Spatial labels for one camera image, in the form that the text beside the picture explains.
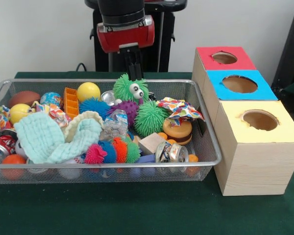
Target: red square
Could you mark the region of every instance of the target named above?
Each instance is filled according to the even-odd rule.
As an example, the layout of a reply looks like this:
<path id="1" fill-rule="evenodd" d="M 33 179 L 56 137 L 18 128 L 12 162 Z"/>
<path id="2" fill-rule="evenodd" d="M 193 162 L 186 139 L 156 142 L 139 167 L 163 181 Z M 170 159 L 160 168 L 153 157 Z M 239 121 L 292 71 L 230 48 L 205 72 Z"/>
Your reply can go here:
<path id="1" fill-rule="evenodd" d="M 197 47 L 206 70 L 257 70 L 242 47 Z"/>

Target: blue square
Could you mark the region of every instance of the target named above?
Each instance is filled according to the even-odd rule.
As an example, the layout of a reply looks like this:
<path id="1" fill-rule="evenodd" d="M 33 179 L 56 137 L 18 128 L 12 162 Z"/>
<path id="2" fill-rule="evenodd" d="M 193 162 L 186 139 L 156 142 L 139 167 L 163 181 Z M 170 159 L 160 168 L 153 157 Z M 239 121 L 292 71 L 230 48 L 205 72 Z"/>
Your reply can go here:
<path id="1" fill-rule="evenodd" d="M 278 100 L 257 70 L 209 70 L 207 74 L 221 100 Z"/>

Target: toy hamburger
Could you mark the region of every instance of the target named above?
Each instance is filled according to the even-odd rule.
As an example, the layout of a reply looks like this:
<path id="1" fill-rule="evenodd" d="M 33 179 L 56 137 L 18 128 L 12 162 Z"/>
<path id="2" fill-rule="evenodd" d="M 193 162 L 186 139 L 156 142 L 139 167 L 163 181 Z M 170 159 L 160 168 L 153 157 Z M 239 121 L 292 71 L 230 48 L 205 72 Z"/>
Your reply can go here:
<path id="1" fill-rule="evenodd" d="M 168 140 L 175 140 L 179 145 L 186 145 L 192 139 L 192 124 L 183 121 L 180 126 L 172 126 L 170 121 L 165 120 L 163 131 L 168 135 Z"/>

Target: wire mesh basket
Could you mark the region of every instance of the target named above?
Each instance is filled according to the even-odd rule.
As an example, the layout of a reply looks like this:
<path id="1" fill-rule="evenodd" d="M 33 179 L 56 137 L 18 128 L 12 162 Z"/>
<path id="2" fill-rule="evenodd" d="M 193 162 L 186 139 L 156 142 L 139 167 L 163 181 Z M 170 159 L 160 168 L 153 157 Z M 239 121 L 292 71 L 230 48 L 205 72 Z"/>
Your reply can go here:
<path id="1" fill-rule="evenodd" d="M 111 79 L 12 79 L 0 83 L 0 105 L 21 91 L 40 95 L 63 94 L 84 82 L 96 83 L 101 92 L 112 90 Z M 0 164 L 0 184 L 202 181 L 212 166 L 221 161 L 221 151 L 197 83 L 191 80 L 147 80 L 149 91 L 162 99 L 184 99 L 202 112 L 205 122 L 193 122 L 193 138 L 186 145 L 198 163 L 136 164 Z"/>

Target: green table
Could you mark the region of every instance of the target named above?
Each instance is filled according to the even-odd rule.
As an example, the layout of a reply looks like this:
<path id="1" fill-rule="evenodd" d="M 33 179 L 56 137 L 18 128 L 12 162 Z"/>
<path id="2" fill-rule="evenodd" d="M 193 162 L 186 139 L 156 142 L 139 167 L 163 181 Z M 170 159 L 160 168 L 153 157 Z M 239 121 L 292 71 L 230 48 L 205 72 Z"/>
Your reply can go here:
<path id="1" fill-rule="evenodd" d="M 178 78 L 146 74 L 147 78 Z M 17 78 L 111 78 L 18 73 Z M 179 78 L 190 78 L 189 73 Z M 0 185 L 0 234 L 292 234 L 294 175 L 284 195 L 223 197 L 203 182 Z"/>

